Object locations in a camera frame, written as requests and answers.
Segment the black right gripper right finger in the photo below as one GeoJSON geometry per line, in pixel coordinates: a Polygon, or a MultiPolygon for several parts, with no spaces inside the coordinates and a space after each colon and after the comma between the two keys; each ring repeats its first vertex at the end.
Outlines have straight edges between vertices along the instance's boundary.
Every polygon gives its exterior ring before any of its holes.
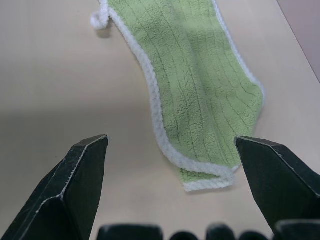
{"type": "Polygon", "coordinates": [[[319,220],[320,176],[285,145],[237,136],[238,151],[253,198],[272,229],[285,220],[319,220]]]}

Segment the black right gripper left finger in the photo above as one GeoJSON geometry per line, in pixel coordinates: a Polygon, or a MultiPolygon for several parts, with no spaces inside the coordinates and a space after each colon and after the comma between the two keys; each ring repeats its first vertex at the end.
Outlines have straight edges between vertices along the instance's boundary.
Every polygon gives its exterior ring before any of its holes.
{"type": "Polygon", "coordinates": [[[4,240],[88,240],[98,211],[109,144],[97,135],[73,145],[37,185],[4,240]]]}

